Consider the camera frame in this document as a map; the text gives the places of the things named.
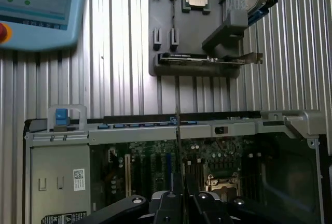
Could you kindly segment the grey open PC case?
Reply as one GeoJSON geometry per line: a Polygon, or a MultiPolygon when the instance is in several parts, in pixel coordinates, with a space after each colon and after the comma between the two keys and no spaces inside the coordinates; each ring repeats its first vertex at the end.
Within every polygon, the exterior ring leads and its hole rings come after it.
{"type": "MultiPolygon", "coordinates": [[[[69,110],[68,117],[70,125],[55,126],[51,131],[47,130],[47,119],[28,120],[25,123],[23,224],[31,224],[31,151],[33,148],[75,145],[88,145],[91,148],[101,144],[176,140],[176,114],[107,116],[102,119],[87,119],[85,130],[78,129],[78,111],[69,110]]],[[[259,169],[261,190],[263,160],[268,157],[277,157],[284,151],[310,157],[316,168],[320,224],[332,224],[332,157],[328,153],[329,142],[325,116],[321,112],[317,110],[234,111],[180,114],[180,118],[181,141],[190,138],[252,137],[256,153],[249,163],[256,164],[259,169]],[[229,133],[215,134],[215,127],[223,126],[228,127],[229,133]]],[[[260,200],[249,200],[265,206],[263,190],[260,200]]],[[[74,224],[87,224],[89,215],[74,224]]],[[[294,217],[281,215],[285,217],[285,224],[304,224],[294,217]]]]}

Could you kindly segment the black RAM slot bank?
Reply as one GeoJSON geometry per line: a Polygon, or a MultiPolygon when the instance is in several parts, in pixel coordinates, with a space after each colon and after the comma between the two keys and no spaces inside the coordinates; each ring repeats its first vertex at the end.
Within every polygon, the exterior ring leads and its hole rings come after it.
{"type": "Polygon", "coordinates": [[[185,173],[193,174],[198,184],[204,183],[204,160],[202,158],[189,158],[184,160],[185,173]]]}

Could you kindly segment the grey metal drive cage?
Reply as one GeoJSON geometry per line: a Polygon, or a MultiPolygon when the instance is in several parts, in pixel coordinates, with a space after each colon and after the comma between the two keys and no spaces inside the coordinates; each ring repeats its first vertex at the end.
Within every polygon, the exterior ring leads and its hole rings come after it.
{"type": "Polygon", "coordinates": [[[30,223],[44,216],[91,213],[88,145],[35,147],[31,151],[30,223]],[[73,170],[85,169],[86,189],[74,191],[73,170]]]}

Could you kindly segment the blue case latch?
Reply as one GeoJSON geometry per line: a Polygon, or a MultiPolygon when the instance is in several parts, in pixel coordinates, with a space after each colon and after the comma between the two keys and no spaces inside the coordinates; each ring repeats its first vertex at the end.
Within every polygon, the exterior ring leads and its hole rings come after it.
{"type": "Polygon", "coordinates": [[[55,112],[55,124],[58,126],[70,125],[70,118],[68,117],[68,109],[57,108],[55,112]]]}

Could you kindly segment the blue-grey teach pendant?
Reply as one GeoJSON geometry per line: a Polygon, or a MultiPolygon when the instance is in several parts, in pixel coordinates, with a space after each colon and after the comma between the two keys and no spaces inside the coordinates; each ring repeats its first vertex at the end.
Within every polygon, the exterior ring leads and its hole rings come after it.
{"type": "Polygon", "coordinates": [[[0,22],[12,39],[0,49],[46,51],[78,41],[85,0],[0,0],[0,22]]]}

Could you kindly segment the blue expansion slot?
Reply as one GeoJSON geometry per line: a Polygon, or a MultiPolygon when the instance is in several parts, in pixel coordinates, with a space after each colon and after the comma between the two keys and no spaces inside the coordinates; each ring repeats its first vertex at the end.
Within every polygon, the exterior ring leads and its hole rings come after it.
{"type": "Polygon", "coordinates": [[[169,190],[172,188],[172,155],[170,153],[166,154],[166,166],[167,166],[167,187],[169,190]]]}

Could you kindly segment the metal CPU socket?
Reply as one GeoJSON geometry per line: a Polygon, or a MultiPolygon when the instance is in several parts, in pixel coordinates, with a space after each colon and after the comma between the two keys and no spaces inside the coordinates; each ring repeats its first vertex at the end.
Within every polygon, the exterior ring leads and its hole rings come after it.
{"type": "Polygon", "coordinates": [[[239,174],[234,172],[230,177],[225,178],[217,178],[209,174],[205,188],[209,192],[216,193],[223,202],[228,202],[241,195],[239,174]]]}

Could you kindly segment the black graphics card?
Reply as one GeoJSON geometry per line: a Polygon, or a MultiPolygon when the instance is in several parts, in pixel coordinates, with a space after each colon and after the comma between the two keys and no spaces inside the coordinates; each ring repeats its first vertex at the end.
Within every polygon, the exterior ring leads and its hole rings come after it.
{"type": "Polygon", "coordinates": [[[162,65],[180,66],[213,66],[226,64],[229,66],[240,66],[245,64],[262,64],[262,53],[248,53],[239,57],[216,58],[208,54],[194,53],[159,53],[156,56],[157,62],[162,65]]]}

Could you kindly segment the green motherboard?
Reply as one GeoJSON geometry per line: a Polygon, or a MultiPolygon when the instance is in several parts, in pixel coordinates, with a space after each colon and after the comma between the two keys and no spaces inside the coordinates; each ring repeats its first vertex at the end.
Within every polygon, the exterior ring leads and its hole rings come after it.
{"type": "MultiPolygon", "coordinates": [[[[131,195],[138,194],[145,197],[143,183],[145,156],[150,156],[151,160],[150,198],[154,192],[169,191],[166,176],[167,153],[172,155],[172,174],[180,173],[177,141],[174,139],[92,146],[90,148],[92,210],[97,211],[126,197],[125,154],[131,156],[131,195]]],[[[249,163],[256,153],[252,137],[183,139],[182,153],[184,173],[184,160],[189,158],[204,160],[204,183],[197,183],[199,190],[206,191],[205,182],[209,174],[225,178],[237,172],[241,182],[240,196],[253,200],[261,199],[259,169],[256,164],[249,163]]]]}

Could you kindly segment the red emergency stop button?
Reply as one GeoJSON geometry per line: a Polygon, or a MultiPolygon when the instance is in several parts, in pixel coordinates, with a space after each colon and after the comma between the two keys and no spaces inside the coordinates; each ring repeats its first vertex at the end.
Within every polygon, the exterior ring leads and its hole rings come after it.
{"type": "Polygon", "coordinates": [[[7,23],[0,22],[0,44],[12,39],[12,29],[7,23]]]}

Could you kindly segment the grey parts rack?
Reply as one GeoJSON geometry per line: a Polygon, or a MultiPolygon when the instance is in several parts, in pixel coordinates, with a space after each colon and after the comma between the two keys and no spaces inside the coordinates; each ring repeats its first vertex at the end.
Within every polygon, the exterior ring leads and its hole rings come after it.
{"type": "Polygon", "coordinates": [[[186,0],[148,0],[149,74],[152,76],[203,76],[237,78],[240,66],[162,65],[159,53],[208,54],[239,57],[239,42],[248,28],[245,11],[226,13],[226,0],[208,0],[204,7],[186,0]]]}

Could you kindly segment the black fan shroud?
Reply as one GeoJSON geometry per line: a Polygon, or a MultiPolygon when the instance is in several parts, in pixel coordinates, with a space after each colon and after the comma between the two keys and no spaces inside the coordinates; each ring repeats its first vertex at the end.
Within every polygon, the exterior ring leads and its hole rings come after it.
{"type": "Polygon", "coordinates": [[[310,157],[284,151],[261,163],[263,203],[304,224],[320,224],[315,163],[310,157]]]}

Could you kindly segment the black expansion slot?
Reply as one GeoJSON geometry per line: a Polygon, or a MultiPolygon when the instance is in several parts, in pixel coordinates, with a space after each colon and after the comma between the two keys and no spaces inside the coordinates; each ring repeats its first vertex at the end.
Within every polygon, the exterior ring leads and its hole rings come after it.
{"type": "Polygon", "coordinates": [[[150,173],[150,167],[151,167],[151,160],[150,156],[145,156],[143,158],[143,183],[144,183],[144,194],[145,197],[150,198],[151,193],[151,173],[150,173]]]}

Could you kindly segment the black warning label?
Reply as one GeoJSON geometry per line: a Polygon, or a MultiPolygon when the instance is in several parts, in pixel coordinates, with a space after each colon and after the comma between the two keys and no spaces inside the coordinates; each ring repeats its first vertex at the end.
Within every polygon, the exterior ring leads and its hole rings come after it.
{"type": "Polygon", "coordinates": [[[86,211],[47,215],[42,218],[41,224],[74,224],[86,215],[86,211]]]}

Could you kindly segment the white barcode label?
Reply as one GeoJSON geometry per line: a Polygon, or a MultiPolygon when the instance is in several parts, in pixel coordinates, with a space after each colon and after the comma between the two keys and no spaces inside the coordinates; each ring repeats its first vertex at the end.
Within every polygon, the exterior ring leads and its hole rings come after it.
{"type": "Polygon", "coordinates": [[[85,169],[73,170],[73,186],[74,191],[83,191],[86,189],[85,169]]]}

